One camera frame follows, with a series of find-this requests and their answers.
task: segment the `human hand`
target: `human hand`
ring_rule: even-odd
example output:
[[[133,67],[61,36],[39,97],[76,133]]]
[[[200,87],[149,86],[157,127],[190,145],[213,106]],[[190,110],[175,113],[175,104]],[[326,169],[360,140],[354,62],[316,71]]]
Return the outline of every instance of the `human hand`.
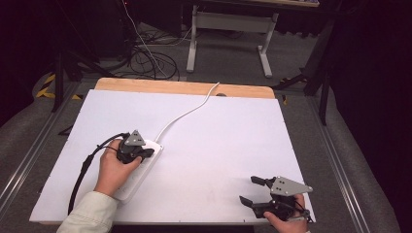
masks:
[[[296,194],[296,207],[298,209],[305,208],[305,199],[302,194]],[[300,213],[296,211],[295,216],[299,216]],[[279,233],[305,233],[308,231],[307,220],[293,220],[282,221],[277,216],[270,212],[265,212],[263,215],[269,220],[269,222],[279,231]]]
[[[115,151],[119,149],[119,143],[120,140],[112,141],[100,157],[99,178],[94,188],[94,191],[111,197],[113,197],[119,187],[127,181],[130,173],[133,172],[142,161],[142,157],[139,156],[127,164],[120,162]]]

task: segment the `white board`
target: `white board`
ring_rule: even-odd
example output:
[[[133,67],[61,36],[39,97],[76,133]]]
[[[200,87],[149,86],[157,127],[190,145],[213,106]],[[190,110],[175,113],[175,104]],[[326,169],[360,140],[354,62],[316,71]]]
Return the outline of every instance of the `white board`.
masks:
[[[203,102],[204,96],[91,90],[58,157],[30,221],[61,222],[82,163],[96,145],[139,130],[154,140],[173,118]],[[239,201],[268,202],[269,188],[250,176],[275,176],[303,183],[291,140],[275,99],[211,96],[200,109],[166,130],[164,150],[134,198],[119,206],[115,222],[135,224],[259,224]],[[94,189],[96,154],[76,204]],[[306,207],[313,215],[308,195]]]

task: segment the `table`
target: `table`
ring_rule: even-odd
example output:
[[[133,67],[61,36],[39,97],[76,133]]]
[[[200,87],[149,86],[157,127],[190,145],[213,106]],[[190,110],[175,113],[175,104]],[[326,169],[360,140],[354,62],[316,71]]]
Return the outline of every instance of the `table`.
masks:
[[[286,5],[297,7],[316,8],[319,2],[305,2],[293,0],[252,0],[254,3],[266,3],[273,5]],[[272,77],[269,61],[267,60],[266,51],[272,38],[273,30],[276,26],[278,13],[274,13],[272,17],[246,17],[236,15],[224,15],[215,13],[203,13],[197,11],[198,6],[193,6],[191,18],[191,39],[189,47],[189,57],[187,71],[194,71],[194,62],[196,57],[196,31],[197,28],[235,30],[245,32],[266,33],[266,38],[263,46],[258,46],[257,51],[260,57],[260,62],[266,78]]]
[[[101,79],[87,95],[30,220],[59,223],[65,218],[76,171],[96,142],[132,126],[144,138],[154,138],[172,116],[202,102],[212,85]],[[222,84],[212,95],[223,93],[227,97],[211,96],[165,131],[161,157],[135,197],[120,207],[116,224],[267,224],[240,204],[239,195],[270,200],[269,189],[252,184],[250,177],[283,176],[303,183],[273,91]],[[93,161],[77,200],[93,189],[97,174]],[[313,213],[307,195],[306,200]]]

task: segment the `dark background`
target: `dark background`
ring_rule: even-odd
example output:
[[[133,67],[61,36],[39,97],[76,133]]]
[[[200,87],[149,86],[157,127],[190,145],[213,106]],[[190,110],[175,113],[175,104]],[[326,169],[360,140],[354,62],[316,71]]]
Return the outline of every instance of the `dark background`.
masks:
[[[70,23],[59,17],[61,6],[56,6],[56,1],[38,1],[37,9],[33,2],[37,3],[0,3],[0,125],[33,101],[34,84],[52,70],[61,48],[76,50],[93,60],[124,52],[127,33],[119,9],[111,11],[117,8],[113,2],[96,0],[105,3],[99,4],[96,14],[106,14],[110,20],[101,22],[87,18],[90,8],[71,1],[65,6],[68,16],[75,19]],[[338,20],[326,57],[338,110],[394,207],[402,231],[410,232],[406,212],[412,207],[407,191],[412,175],[412,9],[406,2],[370,1],[358,16]],[[324,1],[324,6],[333,9],[335,3]],[[39,8],[42,4],[51,9]],[[45,17],[44,12],[52,8],[54,12]],[[55,17],[52,24],[50,17]],[[317,35],[324,21],[308,21],[311,20],[280,15],[276,30]],[[104,27],[106,31],[94,30],[102,28],[101,23],[111,26]],[[115,35],[111,37],[113,41],[95,40],[107,31]]]

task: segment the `metal rail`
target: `metal rail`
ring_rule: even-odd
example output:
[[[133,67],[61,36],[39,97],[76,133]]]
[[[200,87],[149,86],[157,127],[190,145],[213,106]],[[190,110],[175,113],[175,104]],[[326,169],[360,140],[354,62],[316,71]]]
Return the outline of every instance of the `metal rail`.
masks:
[[[68,84],[68,87],[66,90],[66,96],[63,100],[62,105],[54,113],[51,113],[49,115],[49,118],[47,119],[42,130],[40,131],[37,138],[33,142],[29,151],[27,152],[25,157],[21,160],[15,172],[9,178],[9,181],[7,182],[6,187],[4,188],[4,190],[2,191],[0,195],[0,221],[2,220],[3,216],[6,214],[13,200],[15,199],[18,191],[20,190],[21,186],[24,183],[24,180],[28,176],[31,168],[33,167],[40,153],[42,152],[42,149],[47,139],[50,136],[52,128],[54,127],[56,121],[60,117],[67,103],[70,101],[71,96],[75,94],[79,84],[80,83],[69,83]]]
[[[318,116],[318,105],[314,97],[307,97],[308,104],[312,110],[312,113],[318,123],[319,128],[321,129],[322,136],[327,146],[327,157],[329,159],[330,165],[332,167],[333,173],[337,179],[340,190],[342,192],[345,203],[348,207],[349,213],[351,215],[352,221],[354,222],[357,232],[370,232],[367,222],[361,211],[361,207],[358,203],[358,199],[355,195],[355,192],[349,182],[348,177],[346,176],[345,170],[342,163],[339,159],[339,154],[337,153],[333,142],[330,138],[329,132],[321,122],[321,119]]]

